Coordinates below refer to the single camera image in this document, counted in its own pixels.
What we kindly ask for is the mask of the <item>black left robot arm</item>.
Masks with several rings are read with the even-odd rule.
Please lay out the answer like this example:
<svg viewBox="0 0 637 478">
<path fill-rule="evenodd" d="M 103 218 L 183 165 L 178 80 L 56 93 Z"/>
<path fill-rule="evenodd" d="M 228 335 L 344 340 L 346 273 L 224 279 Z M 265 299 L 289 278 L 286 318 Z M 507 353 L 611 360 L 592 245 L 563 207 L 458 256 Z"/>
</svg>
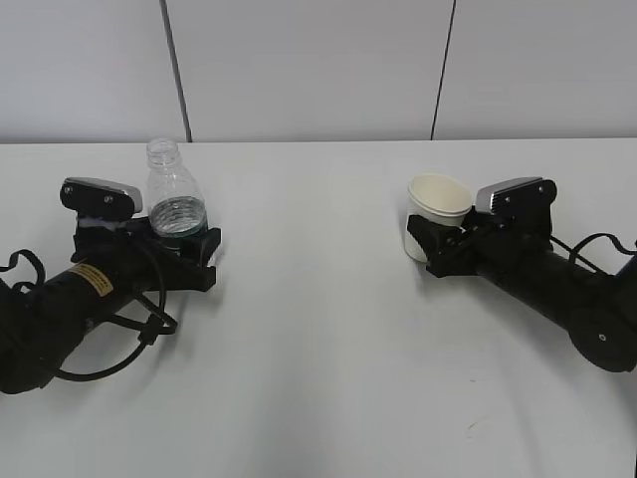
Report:
<svg viewBox="0 0 637 478">
<path fill-rule="evenodd" d="M 79 225 L 73 265 L 53 278 L 30 250 L 11 254 L 5 271 L 26 259 L 33 282 L 1 285 L 1 390 L 17 394 L 46 386 L 52 379 L 88 382 L 129 366 L 178 323 L 165 311 L 171 291 L 207 292 L 216 283 L 209 261 L 221 244 L 218 228 L 180 238 L 171 249 L 152 231 L 147 218 L 118 226 Z M 109 323 L 137 333 L 136 348 L 100 371 L 65 371 L 67 357 L 85 336 Z"/>
</svg>

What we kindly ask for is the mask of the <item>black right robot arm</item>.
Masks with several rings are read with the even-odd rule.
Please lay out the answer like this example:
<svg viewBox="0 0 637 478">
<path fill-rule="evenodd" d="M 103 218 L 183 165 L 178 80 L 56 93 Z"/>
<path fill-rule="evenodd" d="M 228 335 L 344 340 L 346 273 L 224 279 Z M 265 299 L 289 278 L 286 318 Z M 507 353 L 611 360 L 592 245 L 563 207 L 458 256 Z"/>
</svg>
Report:
<svg viewBox="0 0 637 478">
<path fill-rule="evenodd" d="M 528 217 L 471 210 L 459 226 L 443 226 L 412 214 L 407 231 L 437 278 L 479 276 L 562 328 L 594 365 L 610 371 L 636 367 L 636 251 L 613 234 L 605 237 L 627 263 L 608 274 L 581 252 L 592 234 L 565 255 L 553 247 L 550 209 Z"/>
</svg>

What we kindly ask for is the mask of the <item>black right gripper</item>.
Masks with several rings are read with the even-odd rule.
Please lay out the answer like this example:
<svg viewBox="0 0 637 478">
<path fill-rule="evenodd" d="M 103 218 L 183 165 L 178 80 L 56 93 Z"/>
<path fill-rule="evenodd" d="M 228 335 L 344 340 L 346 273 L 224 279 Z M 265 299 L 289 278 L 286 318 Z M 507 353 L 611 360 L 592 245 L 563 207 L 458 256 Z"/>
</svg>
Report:
<svg viewBox="0 0 637 478">
<path fill-rule="evenodd" d="M 550 209 L 514 217 L 478 213 L 460 226 L 410 214 L 406 254 L 436 277 L 544 277 L 552 272 Z"/>
</svg>

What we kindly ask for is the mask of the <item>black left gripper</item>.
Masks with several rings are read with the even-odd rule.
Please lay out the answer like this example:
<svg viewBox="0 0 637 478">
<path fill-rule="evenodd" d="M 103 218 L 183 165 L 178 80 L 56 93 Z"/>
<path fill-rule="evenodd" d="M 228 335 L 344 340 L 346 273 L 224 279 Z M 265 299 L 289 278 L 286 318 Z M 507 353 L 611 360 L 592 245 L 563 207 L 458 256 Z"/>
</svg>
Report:
<svg viewBox="0 0 637 478">
<path fill-rule="evenodd" d="M 178 250 L 165 250 L 159 261 L 154 237 L 148 217 L 110 222 L 77 216 L 69 286 L 78 294 L 165 294 L 208 292 L 216 284 L 209 262 L 221 245 L 220 228 L 182 238 Z"/>
</svg>

